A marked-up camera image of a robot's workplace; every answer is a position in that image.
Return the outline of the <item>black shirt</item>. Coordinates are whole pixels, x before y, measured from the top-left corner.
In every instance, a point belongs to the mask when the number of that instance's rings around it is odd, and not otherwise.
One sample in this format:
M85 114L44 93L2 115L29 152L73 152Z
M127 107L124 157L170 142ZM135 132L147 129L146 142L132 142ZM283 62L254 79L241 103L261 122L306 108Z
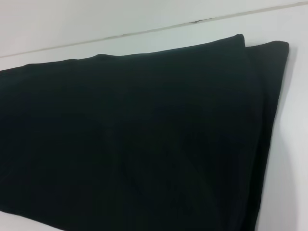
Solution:
M288 53L236 35L0 71L0 211L64 231L254 231Z

